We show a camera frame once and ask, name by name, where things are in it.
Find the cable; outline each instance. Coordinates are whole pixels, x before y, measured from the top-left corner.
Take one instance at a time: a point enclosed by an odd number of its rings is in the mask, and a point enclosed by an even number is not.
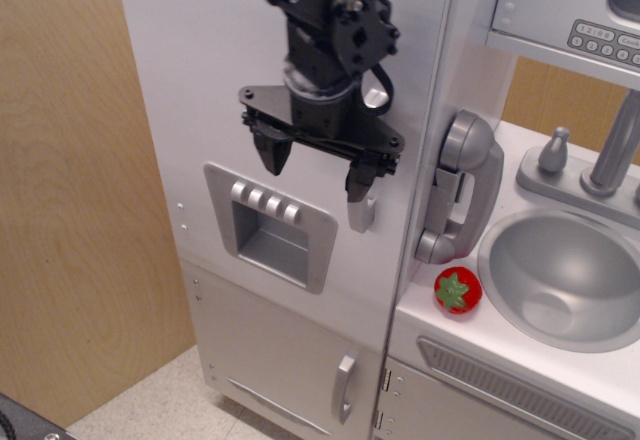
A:
[[[16,431],[13,429],[13,425],[9,421],[9,418],[0,410],[0,428],[4,431],[7,440],[18,440],[16,437]]]
[[[385,92],[387,93],[389,99],[379,107],[369,107],[364,103],[362,92],[360,92],[360,95],[358,95],[357,99],[358,108],[366,115],[379,117],[380,115],[384,115],[385,113],[387,113],[391,108],[391,103],[393,102],[394,95],[393,83],[391,82],[389,75],[387,75],[387,72],[384,71],[379,63],[371,68],[371,72],[378,79],[378,81],[382,85],[382,88],[384,88]]]

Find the tile floor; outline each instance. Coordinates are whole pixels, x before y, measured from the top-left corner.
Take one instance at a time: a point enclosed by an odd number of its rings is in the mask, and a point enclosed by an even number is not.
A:
[[[299,440],[207,387],[197,347],[68,430],[79,440]]]

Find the refrigerator door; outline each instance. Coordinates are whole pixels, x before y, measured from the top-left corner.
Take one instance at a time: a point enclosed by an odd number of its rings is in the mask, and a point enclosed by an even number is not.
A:
[[[307,440],[369,438],[380,355],[182,266],[208,385]]]
[[[240,89],[282,84],[287,39],[279,9],[265,0],[123,0],[180,258],[377,353],[400,274],[447,4],[389,1],[401,37],[397,55],[382,62],[395,87],[385,122],[407,141],[395,174],[369,191],[375,211],[360,212],[359,230],[368,228],[359,233],[347,208],[348,160],[295,144],[274,176],[243,125]],[[249,196],[229,200],[236,183],[221,190],[207,182],[206,165],[232,172],[251,186]],[[226,203],[214,211],[219,200]],[[224,213],[231,203],[240,212],[233,221]],[[301,207],[293,228],[278,210],[290,205]],[[310,217],[326,219],[328,233],[305,226]],[[267,245],[269,237],[279,244]],[[286,264],[287,241],[296,265]]]

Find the sink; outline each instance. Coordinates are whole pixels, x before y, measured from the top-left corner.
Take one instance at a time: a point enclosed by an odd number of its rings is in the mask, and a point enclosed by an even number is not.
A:
[[[485,235],[478,270],[498,311],[543,343],[595,353],[640,338],[640,254],[599,222],[559,210],[511,215]]]

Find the wooden panel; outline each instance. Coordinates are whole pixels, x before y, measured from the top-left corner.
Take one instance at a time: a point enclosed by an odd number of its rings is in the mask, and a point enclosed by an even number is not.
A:
[[[625,92],[617,85],[520,58],[503,118],[548,135],[557,126],[567,127],[571,143],[600,151]]]
[[[68,425],[194,344],[120,0],[0,0],[0,391]]]

